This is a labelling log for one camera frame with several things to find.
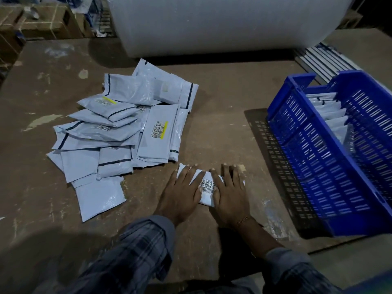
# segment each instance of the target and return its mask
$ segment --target cardboard box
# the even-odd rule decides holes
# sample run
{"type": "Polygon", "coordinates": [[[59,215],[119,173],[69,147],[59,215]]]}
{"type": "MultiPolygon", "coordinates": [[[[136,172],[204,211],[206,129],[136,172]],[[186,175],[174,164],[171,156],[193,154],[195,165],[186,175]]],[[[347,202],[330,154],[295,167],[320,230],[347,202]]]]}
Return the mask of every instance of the cardboard box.
{"type": "Polygon", "coordinates": [[[22,15],[21,5],[0,6],[0,54],[7,54],[6,57],[15,57],[23,48],[24,43],[14,30],[22,15]]]}
{"type": "Polygon", "coordinates": [[[83,38],[75,16],[67,4],[34,4],[39,19],[23,14],[15,29],[25,40],[54,40],[83,38]]]}
{"type": "Polygon", "coordinates": [[[93,38],[95,37],[94,33],[91,30],[90,24],[87,21],[85,15],[83,13],[75,13],[76,22],[78,23],[79,29],[83,34],[84,38],[93,38]]]}

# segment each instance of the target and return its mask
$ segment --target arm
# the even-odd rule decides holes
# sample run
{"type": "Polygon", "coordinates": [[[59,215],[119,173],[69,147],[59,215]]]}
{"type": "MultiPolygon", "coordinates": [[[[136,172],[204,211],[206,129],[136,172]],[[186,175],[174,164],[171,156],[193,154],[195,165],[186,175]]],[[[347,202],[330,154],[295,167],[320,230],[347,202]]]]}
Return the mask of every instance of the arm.
{"type": "Polygon", "coordinates": [[[230,169],[224,164],[222,168],[224,183],[218,173],[211,170],[216,184],[213,193],[215,209],[222,221],[241,235],[253,255],[266,262],[264,292],[339,293],[311,265],[308,255],[284,248],[256,222],[250,214],[243,178],[237,167],[234,165],[230,169]]]}
{"type": "Polygon", "coordinates": [[[63,294],[144,293],[152,278],[163,281],[173,260],[175,227],[194,211],[202,196],[205,173],[191,183],[196,168],[175,170],[154,215],[130,224],[120,244],[83,272],[63,294]]]}

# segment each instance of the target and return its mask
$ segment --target qr code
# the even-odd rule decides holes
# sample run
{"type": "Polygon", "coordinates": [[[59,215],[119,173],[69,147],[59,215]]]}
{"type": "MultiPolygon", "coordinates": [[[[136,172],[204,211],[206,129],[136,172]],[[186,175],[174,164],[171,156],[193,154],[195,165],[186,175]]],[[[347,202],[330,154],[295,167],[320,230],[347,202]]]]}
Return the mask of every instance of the qr code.
{"type": "Polygon", "coordinates": [[[111,130],[113,130],[113,128],[111,128],[111,127],[106,127],[106,126],[103,126],[103,125],[98,125],[98,126],[96,126],[95,128],[101,129],[101,130],[104,130],[104,131],[111,131],[111,130]]]}
{"type": "Polygon", "coordinates": [[[203,187],[203,192],[212,194],[212,192],[214,191],[214,182],[208,179],[204,179],[202,180],[202,182],[200,183],[200,186],[203,187]]]}
{"type": "Polygon", "coordinates": [[[103,98],[98,98],[98,99],[95,99],[94,101],[96,101],[98,103],[101,103],[101,104],[103,104],[105,106],[114,104],[114,103],[112,103],[112,102],[110,102],[110,101],[108,101],[106,99],[103,99],[103,98]]]}
{"type": "Polygon", "coordinates": [[[151,134],[152,138],[162,138],[162,135],[165,131],[165,122],[158,121],[153,128],[153,132],[151,134]]]}

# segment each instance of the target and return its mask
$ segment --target plaid shirt sleeve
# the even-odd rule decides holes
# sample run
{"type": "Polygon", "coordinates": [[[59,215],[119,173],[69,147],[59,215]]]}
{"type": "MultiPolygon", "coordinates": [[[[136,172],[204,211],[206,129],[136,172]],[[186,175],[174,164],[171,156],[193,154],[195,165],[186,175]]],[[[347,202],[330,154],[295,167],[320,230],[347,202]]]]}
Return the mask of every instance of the plaid shirt sleeve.
{"type": "Polygon", "coordinates": [[[173,259],[175,228],[162,216],[130,224],[120,244],[106,252],[63,294],[143,293],[152,278],[164,280],[173,259]]]}
{"type": "Polygon", "coordinates": [[[268,269],[263,272],[264,294],[332,294],[342,293],[311,264],[306,254],[276,248],[266,255],[268,269]]]}

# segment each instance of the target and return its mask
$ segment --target yellow sticker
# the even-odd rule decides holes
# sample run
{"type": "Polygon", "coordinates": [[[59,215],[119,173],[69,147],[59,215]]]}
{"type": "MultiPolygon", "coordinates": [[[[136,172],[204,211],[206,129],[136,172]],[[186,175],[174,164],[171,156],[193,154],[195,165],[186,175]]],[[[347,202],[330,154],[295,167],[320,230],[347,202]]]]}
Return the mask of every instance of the yellow sticker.
{"type": "Polygon", "coordinates": [[[113,100],[110,99],[110,98],[107,98],[107,97],[105,97],[105,96],[103,96],[102,98],[104,98],[105,100],[107,100],[107,101],[109,101],[109,102],[111,102],[111,103],[113,103],[113,104],[117,104],[117,102],[113,101],[113,100]]]}
{"type": "Polygon", "coordinates": [[[165,132],[166,132],[166,128],[167,128],[167,124],[168,124],[168,123],[169,123],[168,121],[165,122],[164,130],[163,130],[162,135],[161,135],[161,139],[163,139],[164,136],[165,136],[165,132]]]}

